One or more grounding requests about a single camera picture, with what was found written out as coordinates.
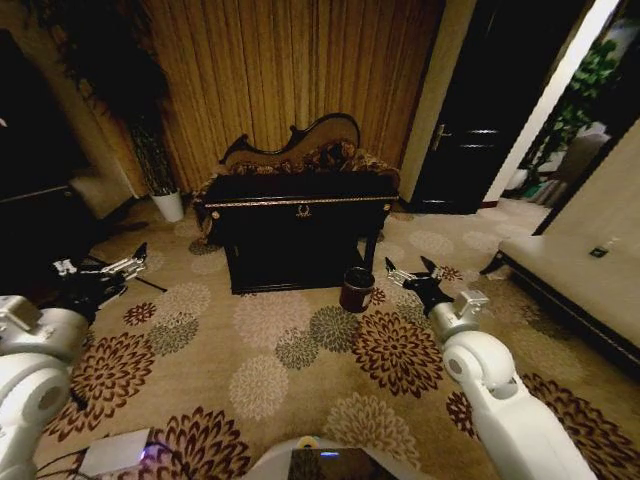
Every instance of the sofa leg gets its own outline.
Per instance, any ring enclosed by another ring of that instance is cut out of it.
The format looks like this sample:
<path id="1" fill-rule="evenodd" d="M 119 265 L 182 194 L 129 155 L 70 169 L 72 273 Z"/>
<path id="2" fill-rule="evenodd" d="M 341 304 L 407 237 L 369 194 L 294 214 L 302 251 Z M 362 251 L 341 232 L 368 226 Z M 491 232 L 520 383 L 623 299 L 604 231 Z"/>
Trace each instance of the sofa leg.
<path id="1" fill-rule="evenodd" d="M 498 252 L 493 256 L 493 258 L 489 262 L 489 265 L 487 265 L 482 270 L 480 270 L 480 275 L 487 275 L 489 273 L 493 273 L 503 265 L 504 265 L 504 260 L 502 259 L 502 253 Z"/>

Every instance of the door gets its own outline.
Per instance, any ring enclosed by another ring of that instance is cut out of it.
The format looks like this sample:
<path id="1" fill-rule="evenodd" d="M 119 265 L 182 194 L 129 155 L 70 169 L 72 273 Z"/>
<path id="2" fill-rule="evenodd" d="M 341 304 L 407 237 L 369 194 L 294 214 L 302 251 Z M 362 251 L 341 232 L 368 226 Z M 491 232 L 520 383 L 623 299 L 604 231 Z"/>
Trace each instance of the door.
<path id="1" fill-rule="evenodd" d="M 473 213 L 589 0 L 478 0 L 412 206 Z"/>

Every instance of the floor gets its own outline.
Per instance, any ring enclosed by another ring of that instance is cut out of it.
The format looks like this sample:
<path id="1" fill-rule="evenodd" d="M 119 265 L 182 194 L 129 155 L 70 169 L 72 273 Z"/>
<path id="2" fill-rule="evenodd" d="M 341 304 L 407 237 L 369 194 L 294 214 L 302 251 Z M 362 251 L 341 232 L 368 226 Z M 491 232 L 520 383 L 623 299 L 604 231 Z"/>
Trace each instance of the floor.
<path id="1" fill-rule="evenodd" d="M 165 223 L 148 202 L 92 253 L 108 261 L 148 241 L 144 278 L 100 312 L 73 372 L 89 399 L 69 403 L 47 427 L 37 462 L 98 438 L 153 427 L 142 467 L 113 478 L 234 478 L 272 445 L 306 434 L 365 445 L 438 479 L 497 475 L 448 378 L 417 299 L 388 282 L 384 256 L 445 267 L 443 289 L 472 286 L 491 302 L 482 329 L 513 352 L 601 478 L 640 478 L 640 389 L 578 335 L 550 318 L 505 272 L 479 277 L 501 239 L 530 234 L 547 210 L 517 200 L 475 215 L 392 213 L 375 257 L 377 286 L 359 315 L 339 289 L 232 296 L 223 252 L 198 242 L 192 212 Z M 79 455 L 45 472 L 78 465 Z"/>

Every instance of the brown curtain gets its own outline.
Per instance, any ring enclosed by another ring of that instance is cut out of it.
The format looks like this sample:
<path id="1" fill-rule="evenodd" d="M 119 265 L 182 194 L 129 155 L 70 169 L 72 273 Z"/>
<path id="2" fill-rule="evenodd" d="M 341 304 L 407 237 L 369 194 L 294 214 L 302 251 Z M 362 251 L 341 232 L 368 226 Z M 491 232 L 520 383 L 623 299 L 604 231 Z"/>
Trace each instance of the brown curtain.
<path id="1" fill-rule="evenodd" d="M 399 166 L 443 0 L 149 0 L 171 88 L 166 126 L 184 190 L 242 133 L 275 150 L 289 125 L 347 112 Z"/>

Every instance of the carved wooden headboard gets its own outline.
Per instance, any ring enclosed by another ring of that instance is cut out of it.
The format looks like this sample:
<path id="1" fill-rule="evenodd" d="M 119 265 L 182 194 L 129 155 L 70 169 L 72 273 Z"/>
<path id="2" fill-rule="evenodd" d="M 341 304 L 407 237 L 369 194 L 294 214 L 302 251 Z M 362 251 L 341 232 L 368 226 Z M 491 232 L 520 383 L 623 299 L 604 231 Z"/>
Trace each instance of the carved wooden headboard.
<path id="1" fill-rule="evenodd" d="M 241 163 L 275 163 L 282 160 L 299 160 L 302 156 L 320 145 L 334 140 L 349 140 L 356 148 L 360 146 L 360 129 L 355 119 L 346 113 L 330 113 L 319 118 L 304 130 L 295 125 L 289 127 L 291 137 L 280 150 L 260 150 L 248 142 L 248 135 L 240 136 L 227 149 L 221 164 L 231 168 Z"/>

